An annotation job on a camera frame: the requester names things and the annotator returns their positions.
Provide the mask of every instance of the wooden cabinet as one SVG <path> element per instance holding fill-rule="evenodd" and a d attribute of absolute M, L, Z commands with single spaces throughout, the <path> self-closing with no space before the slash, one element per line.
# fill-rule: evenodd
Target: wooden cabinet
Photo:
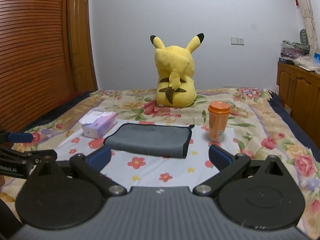
<path fill-rule="evenodd" d="M 292 108 L 292 102 L 289 102 L 291 85 L 292 85 L 293 69 L 287 65 L 278 65 L 277 85 L 279 86 L 279 96 Z"/>
<path fill-rule="evenodd" d="M 320 75 L 279 62 L 277 85 L 291 117 L 320 148 Z"/>
<path fill-rule="evenodd" d="M 313 89 L 313 106 L 309 126 L 311 127 L 310 137 L 320 148 L 320 79 L 316 79 Z"/>

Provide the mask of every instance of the pink tissue box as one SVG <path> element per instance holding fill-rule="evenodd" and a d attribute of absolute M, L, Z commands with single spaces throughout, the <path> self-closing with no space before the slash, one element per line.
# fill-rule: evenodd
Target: pink tissue box
<path fill-rule="evenodd" d="M 83 124 L 83 134 L 86 137 L 101 139 L 116 124 L 117 114 L 99 117 L 91 124 Z"/>

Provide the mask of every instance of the orange lid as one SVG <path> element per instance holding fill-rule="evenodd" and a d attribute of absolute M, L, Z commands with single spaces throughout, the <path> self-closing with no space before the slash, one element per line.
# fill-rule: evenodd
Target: orange lid
<path fill-rule="evenodd" d="M 230 105 L 225 102 L 212 101 L 208 107 L 208 111 L 213 114 L 230 114 Z"/>

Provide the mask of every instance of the louvered door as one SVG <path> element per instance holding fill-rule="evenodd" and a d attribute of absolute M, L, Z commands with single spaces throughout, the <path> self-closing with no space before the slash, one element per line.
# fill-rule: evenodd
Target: louvered door
<path fill-rule="evenodd" d="M 0 125 L 17 131 L 74 92 L 66 0 L 0 0 Z"/>

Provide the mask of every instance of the metal screw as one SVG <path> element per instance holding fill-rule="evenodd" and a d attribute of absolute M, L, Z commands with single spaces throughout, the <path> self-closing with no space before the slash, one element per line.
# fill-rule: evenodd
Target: metal screw
<path fill-rule="evenodd" d="M 115 194 L 115 195 L 119 195 L 121 193 L 124 192 L 124 187 L 120 186 L 120 185 L 113 185 L 109 188 L 109 191 L 112 193 L 112 194 Z"/>
<path fill-rule="evenodd" d="M 199 186 L 196 186 L 196 192 L 206 194 L 209 193 L 212 190 L 212 188 L 209 185 L 201 184 Z"/>
<path fill-rule="evenodd" d="M 237 153 L 237 154 L 236 154 L 236 159 L 239 159 L 239 158 L 242 157 L 242 156 L 245 156 L 245 154 L 244 154 L 244 153 Z"/>

